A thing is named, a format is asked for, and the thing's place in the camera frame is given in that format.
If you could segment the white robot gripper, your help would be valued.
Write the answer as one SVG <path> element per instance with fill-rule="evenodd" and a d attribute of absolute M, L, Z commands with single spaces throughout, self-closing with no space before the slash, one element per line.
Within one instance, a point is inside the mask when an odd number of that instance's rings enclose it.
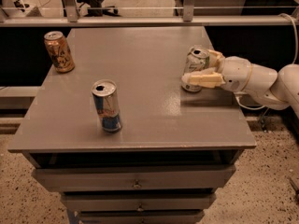
<path fill-rule="evenodd" d="M 208 52 L 209 66 L 221 66 L 221 73 L 185 73 L 181 80 L 188 85 L 200 86 L 204 88 L 213 89 L 215 87 L 221 86 L 226 91 L 242 91 L 249 81 L 249 75 L 251 74 L 252 69 L 251 62 L 249 60 L 235 56 L 225 58 L 221 52 L 212 49 L 210 49 Z"/>

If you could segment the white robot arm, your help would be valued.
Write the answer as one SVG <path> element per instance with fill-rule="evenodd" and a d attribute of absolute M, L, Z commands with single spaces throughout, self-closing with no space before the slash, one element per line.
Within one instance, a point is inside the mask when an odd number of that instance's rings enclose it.
<path fill-rule="evenodd" d="M 291 107 L 299 118 L 299 65 L 288 64 L 275 69 L 251 63 L 237 56 L 224 57 L 209 51 L 206 69 L 185 73 L 181 80 L 188 85 L 230 92 L 244 92 L 256 103 L 271 109 Z"/>

